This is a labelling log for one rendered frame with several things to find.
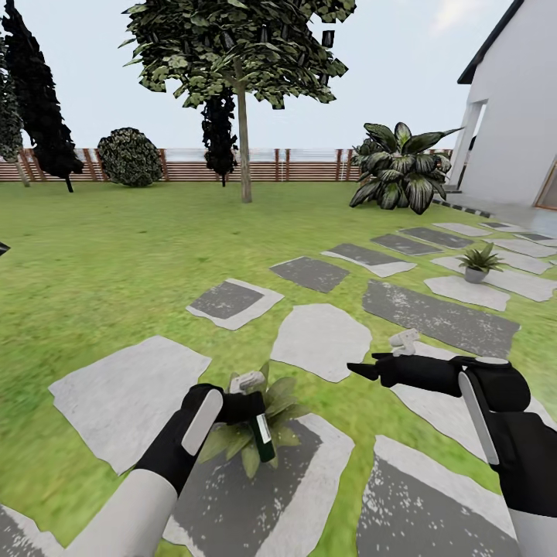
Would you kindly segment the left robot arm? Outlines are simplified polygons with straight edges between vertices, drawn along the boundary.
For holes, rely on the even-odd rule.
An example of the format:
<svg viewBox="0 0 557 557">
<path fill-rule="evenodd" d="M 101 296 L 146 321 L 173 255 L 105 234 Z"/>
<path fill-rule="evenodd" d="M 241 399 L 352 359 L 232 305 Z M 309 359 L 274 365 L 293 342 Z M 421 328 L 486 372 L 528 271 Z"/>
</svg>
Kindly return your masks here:
<svg viewBox="0 0 557 557">
<path fill-rule="evenodd" d="M 214 423 L 264 414 L 260 371 L 231 380 L 228 392 L 192 388 L 114 495 L 59 557 L 153 557 Z"/>
</svg>

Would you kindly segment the insectifuge atomizer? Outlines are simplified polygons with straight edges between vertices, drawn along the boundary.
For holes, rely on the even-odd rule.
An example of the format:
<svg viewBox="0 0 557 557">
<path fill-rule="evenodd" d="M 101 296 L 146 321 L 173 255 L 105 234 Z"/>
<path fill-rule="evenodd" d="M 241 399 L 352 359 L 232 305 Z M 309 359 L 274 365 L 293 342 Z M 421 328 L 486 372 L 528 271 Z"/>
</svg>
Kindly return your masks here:
<svg viewBox="0 0 557 557">
<path fill-rule="evenodd" d="M 255 444 L 257 444 L 258 451 L 260 452 L 260 461 L 265 463 L 271 460 L 272 464 L 274 464 L 274 458 L 278 458 L 278 446 L 273 446 L 271 444 L 272 437 L 268 430 L 265 414 L 256 415 L 256 417 L 248 419 L 247 422 L 250 421 Z"/>
</svg>

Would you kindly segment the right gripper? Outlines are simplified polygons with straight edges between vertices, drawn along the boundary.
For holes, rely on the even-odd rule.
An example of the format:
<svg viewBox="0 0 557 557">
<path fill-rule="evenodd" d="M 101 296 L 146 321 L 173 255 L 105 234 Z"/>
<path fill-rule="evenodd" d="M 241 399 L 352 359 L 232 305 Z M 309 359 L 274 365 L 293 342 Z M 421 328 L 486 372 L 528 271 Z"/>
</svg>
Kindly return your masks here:
<svg viewBox="0 0 557 557">
<path fill-rule="evenodd" d="M 397 383 L 431 391 L 428 380 L 428 367 L 431 357 L 423 355 L 372 354 L 377 358 L 375 364 L 346 363 L 347 369 L 363 375 L 369 380 L 380 379 L 381 385 L 392 388 Z"/>
</svg>

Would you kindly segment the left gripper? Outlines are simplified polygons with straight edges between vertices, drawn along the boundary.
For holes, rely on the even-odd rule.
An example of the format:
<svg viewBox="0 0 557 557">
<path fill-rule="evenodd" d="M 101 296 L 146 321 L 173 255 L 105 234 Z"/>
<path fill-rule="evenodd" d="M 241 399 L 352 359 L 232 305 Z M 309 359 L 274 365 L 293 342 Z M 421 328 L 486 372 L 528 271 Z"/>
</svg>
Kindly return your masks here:
<svg viewBox="0 0 557 557">
<path fill-rule="evenodd" d="M 227 422 L 227 425 L 236 425 L 236 423 L 248 421 L 256 415 L 264 414 L 264 399 L 260 391 L 248 395 L 234 394 L 234 397 L 237 402 L 237 411 L 233 420 Z"/>
</svg>

